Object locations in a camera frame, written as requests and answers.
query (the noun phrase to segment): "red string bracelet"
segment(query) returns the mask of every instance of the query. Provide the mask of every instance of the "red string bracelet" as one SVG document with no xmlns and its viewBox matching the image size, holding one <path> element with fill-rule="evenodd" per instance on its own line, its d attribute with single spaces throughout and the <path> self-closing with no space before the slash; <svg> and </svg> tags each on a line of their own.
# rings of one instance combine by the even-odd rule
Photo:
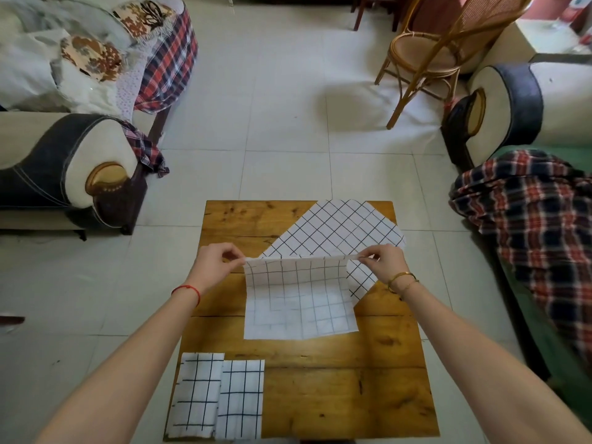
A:
<svg viewBox="0 0 592 444">
<path fill-rule="evenodd" d="M 199 294 L 199 290 L 196 287 L 191 286 L 191 285 L 179 285 L 177 288 L 175 288 L 173 291 L 171 291 L 171 296 L 173 296 L 173 293 L 180 288 L 190 288 L 193 291 L 195 291 L 197 293 L 197 305 L 196 306 L 199 305 L 199 303 L 201 302 L 201 294 Z"/>
</svg>

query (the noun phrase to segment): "hand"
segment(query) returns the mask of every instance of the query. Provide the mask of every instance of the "hand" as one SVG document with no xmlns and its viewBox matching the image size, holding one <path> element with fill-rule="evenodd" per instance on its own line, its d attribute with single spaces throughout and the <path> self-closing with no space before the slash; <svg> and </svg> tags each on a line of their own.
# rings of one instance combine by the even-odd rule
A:
<svg viewBox="0 0 592 444">
<path fill-rule="evenodd" d="M 233 269 L 245 264 L 245 255 L 233 243 L 213 243 L 197 251 L 193 267 L 185 280 L 201 294 L 218 285 Z"/>
<path fill-rule="evenodd" d="M 378 280 L 384 284 L 388 284 L 396 274 L 409 271 L 403 250 L 393 245 L 367 247 L 358 254 L 358 260 L 370 268 Z M 414 280 L 413 277 L 409 275 L 399 276 L 393 281 L 391 288 L 394 291 L 401 291 L 412 280 Z"/>
</svg>

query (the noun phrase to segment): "forearm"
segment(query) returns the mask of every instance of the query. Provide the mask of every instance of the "forearm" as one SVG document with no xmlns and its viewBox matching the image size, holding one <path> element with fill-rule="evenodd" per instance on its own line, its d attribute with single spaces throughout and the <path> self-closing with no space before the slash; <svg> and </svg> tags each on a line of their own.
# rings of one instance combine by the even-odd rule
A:
<svg viewBox="0 0 592 444">
<path fill-rule="evenodd" d="M 405 301 L 492 444 L 589 443 L 591 435 L 531 370 L 421 284 Z"/>
<path fill-rule="evenodd" d="M 37 443 L 128 443 L 197 304 L 179 289 L 62 404 Z"/>
</svg>

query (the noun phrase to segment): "red plaid fabric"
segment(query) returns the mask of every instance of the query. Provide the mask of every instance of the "red plaid fabric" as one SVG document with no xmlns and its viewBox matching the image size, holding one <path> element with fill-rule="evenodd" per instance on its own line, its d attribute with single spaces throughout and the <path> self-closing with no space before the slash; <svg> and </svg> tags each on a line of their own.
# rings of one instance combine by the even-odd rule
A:
<svg viewBox="0 0 592 444">
<path fill-rule="evenodd" d="M 165 158 L 162 156 L 160 150 L 144 133 L 141 133 L 134 125 L 127 121 L 119 119 L 117 121 L 121 124 L 123 133 L 129 142 L 129 146 L 131 146 L 131 149 L 137 156 L 138 162 L 145 165 L 152 172 L 157 173 L 159 178 L 171 172 L 165 165 Z"/>
<path fill-rule="evenodd" d="M 173 31 L 154 48 L 148 60 L 134 109 L 163 111 L 185 90 L 197 56 L 197 40 L 187 6 L 177 15 Z"/>
<path fill-rule="evenodd" d="M 495 238 L 516 279 L 592 366 L 592 176 L 512 151 L 459 176 L 450 206 Z"/>
</svg>

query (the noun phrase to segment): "white grid fabric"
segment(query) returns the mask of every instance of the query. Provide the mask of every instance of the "white grid fabric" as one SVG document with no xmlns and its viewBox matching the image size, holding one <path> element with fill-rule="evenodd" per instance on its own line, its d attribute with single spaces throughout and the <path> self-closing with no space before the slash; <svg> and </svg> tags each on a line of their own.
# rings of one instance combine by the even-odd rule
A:
<svg viewBox="0 0 592 444">
<path fill-rule="evenodd" d="M 353 254 L 372 245 L 405 247 L 405 237 L 368 202 L 350 199 L 317 201 L 261 257 L 337 256 Z M 347 281 L 354 305 L 376 283 L 376 276 L 359 261 L 347 264 Z"/>
<path fill-rule="evenodd" d="M 246 340 L 301 340 L 358 330 L 347 283 L 355 256 L 248 259 Z"/>
<path fill-rule="evenodd" d="M 183 353 L 166 433 L 210 438 L 216 425 L 223 353 Z"/>
<path fill-rule="evenodd" d="M 226 360 L 216 439 L 261 438 L 265 360 Z"/>
</svg>

